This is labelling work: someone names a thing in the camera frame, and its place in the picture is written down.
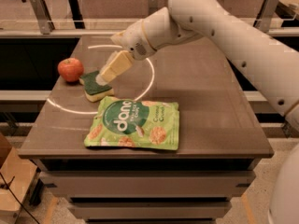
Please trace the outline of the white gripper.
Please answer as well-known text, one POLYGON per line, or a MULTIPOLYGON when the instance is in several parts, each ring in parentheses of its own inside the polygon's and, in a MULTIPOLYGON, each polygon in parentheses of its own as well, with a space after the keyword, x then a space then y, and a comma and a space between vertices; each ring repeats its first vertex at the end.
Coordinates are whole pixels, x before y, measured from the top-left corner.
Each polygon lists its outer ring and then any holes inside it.
POLYGON ((147 39, 142 20, 114 34, 111 40, 125 50, 115 50, 110 54, 106 64, 100 69, 96 77, 96 82, 99 85, 106 85, 127 71, 133 65, 134 59, 145 60, 156 53, 156 49, 150 45, 147 39))

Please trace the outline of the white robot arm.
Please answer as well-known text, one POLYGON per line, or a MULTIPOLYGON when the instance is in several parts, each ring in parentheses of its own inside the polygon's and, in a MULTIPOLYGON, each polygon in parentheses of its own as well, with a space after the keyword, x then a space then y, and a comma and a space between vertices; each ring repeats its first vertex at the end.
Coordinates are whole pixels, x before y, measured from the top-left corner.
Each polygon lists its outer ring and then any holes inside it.
POLYGON ((168 0, 111 40, 144 60, 159 49, 206 37, 268 103, 299 130, 299 52, 226 11, 217 0, 168 0))

